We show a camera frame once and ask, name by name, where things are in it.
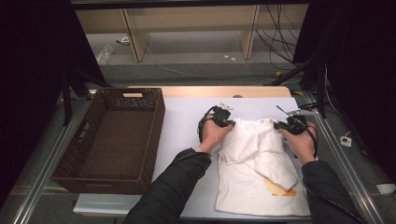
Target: orange stain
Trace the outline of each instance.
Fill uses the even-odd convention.
[[[265,187],[271,192],[272,196],[295,196],[297,192],[291,188],[289,190],[284,190],[281,187],[274,184],[268,178],[264,178]]]

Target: person's right hand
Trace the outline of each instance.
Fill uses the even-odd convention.
[[[315,136],[315,138],[317,138],[315,124],[308,121],[307,127],[309,131],[311,131],[311,133]],[[288,140],[291,151],[293,151],[293,153],[297,156],[302,165],[315,160],[313,155],[315,148],[314,141],[307,131],[297,135],[289,133],[285,129],[279,129],[279,132]]]

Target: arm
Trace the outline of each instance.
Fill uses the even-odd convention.
[[[213,120],[208,120],[203,129],[202,144],[195,150],[189,148],[177,154],[130,210],[124,224],[177,223],[196,183],[210,165],[209,153],[232,128],[232,125],[220,128]]]
[[[308,122],[308,129],[316,137],[315,124]],[[314,142],[307,131],[293,135],[281,129],[290,149],[303,165],[303,181],[307,189],[308,206],[313,223],[359,223],[361,219],[347,190],[337,174],[325,161],[313,156]]]
[[[360,223],[349,193],[326,161],[311,161],[302,170],[313,223]]]

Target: hand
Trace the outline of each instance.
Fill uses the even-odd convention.
[[[307,122],[307,127],[315,138],[317,138],[315,124]],[[302,165],[315,160],[313,155],[315,148],[314,141],[307,131],[297,135],[289,133],[285,129],[279,129],[279,132],[288,140],[291,151],[298,157]]]
[[[205,152],[210,153],[213,148],[220,144],[227,133],[233,129],[233,125],[230,124],[227,127],[219,127],[215,121],[205,121],[204,128],[202,131],[202,143],[199,148]]]

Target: cable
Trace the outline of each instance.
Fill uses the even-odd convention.
[[[291,30],[289,30],[290,34],[294,37],[295,40],[298,40],[297,37],[293,34],[293,32]]]
[[[285,10],[285,18],[289,21],[291,27],[292,27],[298,34],[300,34],[300,32],[294,27],[294,25],[293,25],[293,23],[291,22],[291,20],[289,19],[289,17],[286,15],[286,5],[283,5],[283,8],[285,8],[285,9],[284,9],[284,10]]]
[[[325,71],[326,71],[324,80],[325,80],[325,82],[327,82],[327,65],[324,64],[324,67],[325,67]],[[341,117],[343,117],[343,115],[337,109],[335,109],[334,105],[332,104],[332,101],[330,100],[330,96],[329,96],[329,93],[327,91],[327,88],[325,87],[324,89],[326,91],[327,99],[329,100],[329,103],[332,106],[332,108],[335,110],[335,112],[337,112],[337,114],[339,114]]]
[[[266,36],[268,36],[269,38],[272,38],[272,39],[274,39],[273,37],[271,37],[271,36],[269,36],[267,33],[265,33],[264,32],[264,30],[262,30],[262,32],[266,35]],[[284,41],[282,41],[282,40],[278,40],[278,39],[274,39],[276,42],[284,42]],[[287,45],[292,45],[292,46],[296,46],[295,44],[291,44],[291,43],[288,43],[288,42],[284,42],[285,44],[287,44]]]
[[[323,102],[323,104],[324,105],[329,105],[329,102]],[[312,110],[312,109],[317,108],[317,107],[318,107],[318,103],[312,103],[312,104],[299,106],[299,108],[303,109],[303,110]],[[338,114],[338,113],[332,112],[332,111],[330,111],[330,110],[328,110],[326,108],[324,108],[324,110],[326,110],[327,112],[332,113],[332,114]]]
[[[344,134],[344,136],[347,137],[350,133],[352,133],[352,131],[347,132],[346,134]]]
[[[278,15],[278,16],[277,16],[277,23],[276,23],[276,21],[275,21],[275,19],[274,19],[274,16],[273,16],[273,14],[271,13],[271,10],[270,10],[270,8],[269,8],[268,5],[267,5],[267,9],[268,9],[268,12],[269,12],[269,14],[270,14],[270,16],[271,16],[271,19],[272,19],[273,23],[274,23],[274,26],[276,27],[276,31],[274,32],[274,38],[273,38],[273,41],[271,42],[271,46],[272,46],[273,43],[274,43],[274,39],[275,39],[275,36],[276,36],[276,32],[279,32],[279,35],[280,35],[280,38],[282,39],[282,41],[284,40],[284,38],[283,38],[283,35],[282,35],[281,31],[280,31],[280,9],[279,9],[279,5],[277,5],[277,7],[276,7],[276,9],[277,9],[277,15]],[[286,55],[287,55],[288,58],[289,58],[289,61],[291,61],[291,58],[290,58],[288,52],[286,51],[284,45],[283,45],[283,48],[284,48],[284,50],[285,50]]]
[[[312,134],[312,132],[308,128],[313,128],[315,130],[316,137]],[[311,136],[312,141],[314,141],[314,150],[315,150],[314,151],[314,158],[316,159],[317,155],[318,155],[318,131],[317,131],[317,129],[315,127],[312,127],[312,126],[305,126],[305,129],[309,133],[309,135]]]
[[[202,76],[202,75],[193,75],[193,74],[182,73],[182,72],[179,72],[179,71],[176,71],[176,70],[167,69],[167,68],[163,67],[163,65],[160,64],[158,62],[157,58],[151,53],[151,50],[149,50],[148,46],[146,44],[142,43],[142,42],[141,42],[141,44],[146,48],[148,53],[154,58],[154,60],[161,67],[162,70],[167,71],[167,72],[171,72],[171,73],[176,73],[176,74],[179,74],[179,75],[182,75],[182,76],[185,76],[185,77],[201,77],[201,78],[208,78],[208,79],[235,79],[235,80],[257,80],[257,79],[267,79],[267,80],[272,80],[272,81],[276,80],[275,78],[269,78],[269,77],[207,77],[207,76]],[[285,83],[285,84],[286,85],[294,84],[294,83],[299,82],[299,81],[300,80],[295,81],[295,82],[291,82],[291,83]]]
[[[262,43],[270,50],[270,63],[277,69],[281,69],[281,70],[291,70],[291,69],[287,69],[287,68],[279,68],[276,65],[274,65],[274,63],[272,62],[272,52],[275,53],[277,56],[279,56],[280,58],[284,59],[285,61],[294,64],[290,59],[286,58],[284,55],[282,55],[279,51],[277,51],[277,49],[274,49],[274,47],[272,46],[272,44],[269,44],[261,35],[258,31],[256,31],[257,35],[259,36],[260,40],[262,41]]]
[[[325,203],[329,203],[330,205],[332,205],[334,208],[340,210],[341,212],[344,212],[345,214],[347,214],[348,216],[352,217],[353,219],[355,219],[357,222],[359,223],[366,223],[360,216],[356,215],[354,212],[352,212],[351,210],[349,210],[348,208],[344,207],[343,205],[341,205],[340,203],[337,203],[331,199],[329,199],[328,197],[326,197],[325,195],[313,191],[306,183],[305,181],[303,181],[305,189],[307,192],[309,192],[310,194],[312,194],[314,197],[316,197],[319,200],[322,200]]]

